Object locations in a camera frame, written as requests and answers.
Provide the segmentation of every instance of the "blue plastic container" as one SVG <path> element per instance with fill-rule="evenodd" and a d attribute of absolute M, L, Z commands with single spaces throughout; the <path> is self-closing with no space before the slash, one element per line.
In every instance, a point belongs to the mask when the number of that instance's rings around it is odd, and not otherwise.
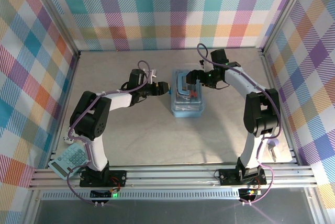
<path fill-rule="evenodd" d="M 183 69 L 172 72 L 171 110 L 176 118 L 200 117 L 205 109 L 202 85 L 199 80 L 195 85 L 186 83 L 186 75 L 191 70 L 199 68 L 197 64 L 189 64 Z"/>

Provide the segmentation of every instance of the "blue handle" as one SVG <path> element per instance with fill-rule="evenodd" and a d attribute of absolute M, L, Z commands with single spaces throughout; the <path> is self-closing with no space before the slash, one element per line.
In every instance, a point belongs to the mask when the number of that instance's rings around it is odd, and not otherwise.
<path fill-rule="evenodd" d="M 181 95 L 186 95 L 186 96 L 189 96 L 190 95 L 190 91 L 189 90 L 183 90 L 183 77 L 186 76 L 187 73 L 185 72 L 181 72 L 178 74 L 178 77 L 177 77 L 177 80 L 178 80 L 178 88 L 177 88 L 177 91 L 179 94 Z"/>

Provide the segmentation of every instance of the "white calculator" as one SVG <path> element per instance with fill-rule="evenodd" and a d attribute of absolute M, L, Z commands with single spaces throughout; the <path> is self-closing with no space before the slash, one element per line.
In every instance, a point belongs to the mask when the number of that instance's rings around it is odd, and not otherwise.
<path fill-rule="evenodd" d="M 79 165 L 84 165 L 88 162 L 84 148 L 74 143 L 70 145 L 61 155 L 49 162 L 49 166 L 55 173 L 57 173 L 63 180 L 66 180 L 71 169 Z M 76 168 L 70 174 L 72 177 L 80 168 Z"/>

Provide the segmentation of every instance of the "plaid backdrop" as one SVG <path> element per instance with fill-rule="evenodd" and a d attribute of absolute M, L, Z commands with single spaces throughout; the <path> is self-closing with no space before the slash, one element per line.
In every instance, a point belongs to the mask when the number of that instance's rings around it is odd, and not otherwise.
<path fill-rule="evenodd" d="M 299 154 L 335 221 L 335 0 L 298 0 L 269 52 Z"/>
<path fill-rule="evenodd" d="M 54 0 L 78 48 L 260 45 L 286 0 Z"/>
<path fill-rule="evenodd" d="M 40 0 L 0 0 L 1 224 L 18 222 L 46 161 L 72 55 Z"/>

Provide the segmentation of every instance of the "plastic box lid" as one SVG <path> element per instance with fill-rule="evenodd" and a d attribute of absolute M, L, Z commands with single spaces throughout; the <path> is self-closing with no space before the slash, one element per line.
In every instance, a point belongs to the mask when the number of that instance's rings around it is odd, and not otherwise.
<path fill-rule="evenodd" d="M 204 110 L 201 83 L 199 80 L 195 85 L 186 83 L 186 75 L 191 70 L 201 70 L 201 67 L 198 64 L 185 64 L 172 72 L 171 109 L 174 113 L 198 113 Z"/>

